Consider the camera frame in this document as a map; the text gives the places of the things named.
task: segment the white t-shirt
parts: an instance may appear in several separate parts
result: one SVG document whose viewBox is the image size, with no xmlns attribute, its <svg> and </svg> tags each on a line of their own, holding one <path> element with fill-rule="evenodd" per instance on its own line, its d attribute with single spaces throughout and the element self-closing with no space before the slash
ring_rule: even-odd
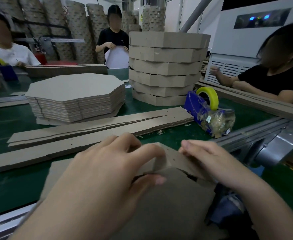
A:
<svg viewBox="0 0 293 240">
<path fill-rule="evenodd" d="M 27 47 L 15 43 L 11 49 L 0 48 L 0 58 L 11 66 L 16 66 L 19 61 L 28 66 L 41 64 Z"/>
</svg>

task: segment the person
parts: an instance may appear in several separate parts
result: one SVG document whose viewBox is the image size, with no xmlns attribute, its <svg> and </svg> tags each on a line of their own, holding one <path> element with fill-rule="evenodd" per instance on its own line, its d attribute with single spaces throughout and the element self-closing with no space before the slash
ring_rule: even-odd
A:
<svg viewBox="0 0 293 240">
<path fill-rule="evenodd" d="M 0 13 L 0 59 L 11 66 L 38 66 L 41 63 L 25 46 L 13 43 L 11 26 Z"/>
<path fill-rule="evenodd" d="M 122 13 L 118 5 L 109 7 L 107 20 L 110 27 L 101 31 L 95 51 L 97 53 L 104 51 L 105 54 L 109 49 L 114 49 L 118 45 L 124 46 L 124 50 L 128 52 L 128 34 L 121 30 Z"/>
<path fill-rule="evenodd" d="M 261 64 L 238 76 L 226 76 L 217 66 L 211 66 L 210 73 L 223 86 L 293 103 L 293 23 L 271 34 L 257 57 L 261 57 Z"/>
<path fill-rule="evenodd" d="M 293 240 L 293 211 L 225 149 L 210 141 L 184 140 L 179 152 L 197 158 L 213 177 L 242 197 L 261 240 Z M 10 240 L 108 239 L 133 216 L 148 189 L 165 183 L 159 174 L 132 183 L 143 164 L 164 154 L 160 146 L 141 145 L 130 133 L 108 137 L 78 153 Z"/>
</svg>

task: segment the fingernail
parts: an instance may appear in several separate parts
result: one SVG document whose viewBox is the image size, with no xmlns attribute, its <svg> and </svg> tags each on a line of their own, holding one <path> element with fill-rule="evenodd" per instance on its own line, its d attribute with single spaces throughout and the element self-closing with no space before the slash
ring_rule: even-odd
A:
<svg viewBox="0 0 293 240">
<path fill-rule="evenodd" d="M 184 147 L 184 148 L 188 148 L 190 146 L 190 143 L 187 141 L 187 140 L 183 140 L 181 142 L 181 145 Z"/>
<path fill-rule="evenodd" d="M 156 180 L 155 180 L 155 185 L 163 185 L 165 182 L 166 182 L 166 178 L 165 177 L 158 177 Z"/>
</svg>

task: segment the black t-shirt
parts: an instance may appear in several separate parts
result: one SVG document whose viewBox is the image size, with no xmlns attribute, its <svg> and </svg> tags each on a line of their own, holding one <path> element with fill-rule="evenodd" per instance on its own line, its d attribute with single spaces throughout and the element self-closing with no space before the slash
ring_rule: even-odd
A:
<svg viewBox="0 0 293 240">
<path fill-rule="evenodd" d="M 293 67 L 273 76 L 267 76 L 268 71 L 268 68 L 257 65 L 238 75 L 238 78 L 263 92 L 275 95 L 283 90 L 293 91 Z"/>
<path fill-rule="evenodd" d="M 128 41 L 128 34 L 123 30 L 120 32 L 115 33 L 110 28 L 103 29 L 100 33 L 99 39 L 97 41 L 97 45 L 102 45 L 105 42 L 112 42 L 118 46 L 126 46 L 128 48 L 129 41 Z M 104 49 L 104 54 L 109 50 L 109 48 Z"/>
</svg>

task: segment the tape roll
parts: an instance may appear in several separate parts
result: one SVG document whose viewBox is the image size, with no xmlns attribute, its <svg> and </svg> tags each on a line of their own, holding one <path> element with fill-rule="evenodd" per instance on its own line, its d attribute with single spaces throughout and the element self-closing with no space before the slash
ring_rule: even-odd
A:
<svg viewBox="0 0 293 240">
<path fill-rule="evenodd" d="M 210 106 L 210 109 L 217 110 L 219 107 L 219 97 L 212 87 L 201 87 L 196 91 Z"/>
</svg>

